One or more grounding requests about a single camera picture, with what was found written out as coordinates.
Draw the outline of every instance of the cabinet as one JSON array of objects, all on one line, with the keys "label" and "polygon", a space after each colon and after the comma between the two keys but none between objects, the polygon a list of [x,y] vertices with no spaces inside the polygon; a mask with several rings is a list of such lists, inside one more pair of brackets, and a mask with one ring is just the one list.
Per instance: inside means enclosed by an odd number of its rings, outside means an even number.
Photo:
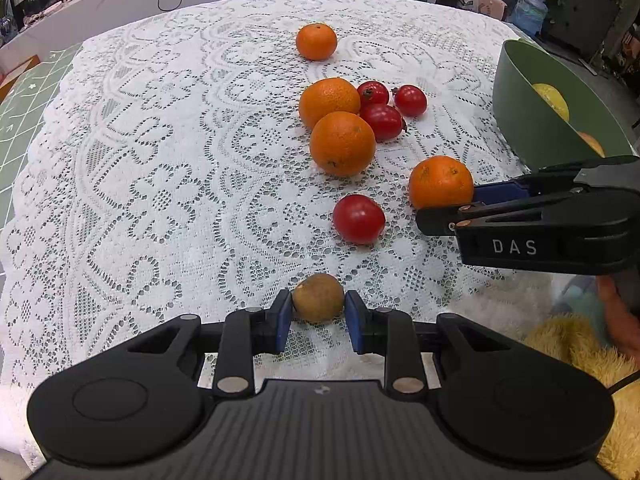
[{"label": "cabinet", "polygon": [[552,22],[547,36],[574,47],[589,60],[604,41],[619,8],[612,0],[564,0],[563,7],[551,7]]}]

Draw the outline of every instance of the orange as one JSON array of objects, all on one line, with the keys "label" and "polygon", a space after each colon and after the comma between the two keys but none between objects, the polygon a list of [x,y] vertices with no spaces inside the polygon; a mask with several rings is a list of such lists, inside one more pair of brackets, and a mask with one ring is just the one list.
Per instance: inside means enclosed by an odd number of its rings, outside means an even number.
[{"label": "orange", "polygon": [[355,87],[340,77],[321,79],[305,89],[298,102],[300,119],[307,128],[313,128],[331,112],[360,111],[360,96]]},{"label": "orange", "polygon": [[334,30],[324,23],[311,23],[298,31],[296,48],[300,56],[311,61],[324,61],[334,53],[338,38]]},{"label": "orange", "polygon": [[418,164],[409,178],[409,200],[416,209],[466,204],[474,196],[474,180],[462,162],[436,155]]},{"label": "orange", "polygon": [[327,173],[354,176],[373,160],[376,136],[356,114],[332,112],[320,119],[311,132],[309,152]]},{"label": "orange", "polygon": [[602,149],[602,146],[594,137],[584,132],[578,132],[578,135],[580,135],[582,140],[586,142],[594,152],[596,152],[600,156],[604,156],[604,150]]}]

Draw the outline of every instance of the brown fruit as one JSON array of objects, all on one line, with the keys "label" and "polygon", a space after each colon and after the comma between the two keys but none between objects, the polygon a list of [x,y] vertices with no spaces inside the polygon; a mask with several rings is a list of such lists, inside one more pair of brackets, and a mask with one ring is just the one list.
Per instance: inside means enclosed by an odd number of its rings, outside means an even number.
[{"label": "brown fruit", "polygon": [[584,142],[591,146],[591,149],[594,152],[596,152],[600,156],[604,156],[604,150],[602,149],[602,146],[594,137],[584,132],[578,132],[578,135],[580,135]]},{"label": "brown fruit", "polygon": [[320,119],[311,132],[309,152],[327,173],[354,176],[373,160],[376,136],[357,115],[332,112]]},{"label": "brown fruit", "polygon": [[328,321],[338,316],[344,306],[342,285],[329,274],[313,274],[292,293],[298,317],[310,323]]},{"label": "brown fruit", "polygon": [[302,27],[296,36],[300,56],[311,61],[323,61],[334,53],[338,38],[334,30],[324,23],[311,23]]},{"label": "brown fruit", "polygon": [[331,112],[360,111],[360,95],[355,87],[340,77],[316,81],[305,89],[298,102],[300,119],[307,128],[313,128]]},{"label": "brown fruit", "polygon": [[416,209],[471,202],[474,180],[462,162],[436,155],[418,164],[409,178],[409,200]]}]

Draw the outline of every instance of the yellow fluffy blanket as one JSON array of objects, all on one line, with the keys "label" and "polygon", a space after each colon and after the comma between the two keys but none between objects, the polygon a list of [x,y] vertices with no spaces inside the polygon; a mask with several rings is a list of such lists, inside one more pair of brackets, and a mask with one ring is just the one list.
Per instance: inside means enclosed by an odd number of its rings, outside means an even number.
[{"label": "yellow fluffy blanket", "polygon": [[[580,368],[606,387],[636,371],[631,359],[600,345],[583,317],[553,317],[535,329],[525,343]],[[616,418],[598,462],[620,480],[640,480],[640,381],[616,392],[613,399]]]}]

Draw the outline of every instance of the blue gripper pad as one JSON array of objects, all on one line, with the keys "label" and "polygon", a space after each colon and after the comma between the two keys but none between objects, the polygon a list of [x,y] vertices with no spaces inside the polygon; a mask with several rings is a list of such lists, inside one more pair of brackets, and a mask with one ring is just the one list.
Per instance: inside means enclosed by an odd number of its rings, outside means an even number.
[{"label": "blue gripper pad", "polygon": [[474,188],[473,202],[482,202],[485,205],[509,202],[530,198],[529,190],[517,182],[497,182],[496,184],[483,184]]},{"label": "blue gripper pad", "polygon": [[360,296],[353,290],[344,295],[344,319],[347,321],[347,330],[351,339],[351,346],[356,354],[361,354],[363,349],[362,329],[358,304],[362,303]]},{"label": "blue gripper pad", "polygon": [[293,301],[291,293],[287,291],[284,304],[278,313],[278,324],[276,328],[276,352],[279,354],[284,350],[287,344],[287,336],[289,336],[289,327],[291,326],[291,315],[293,310]]}]

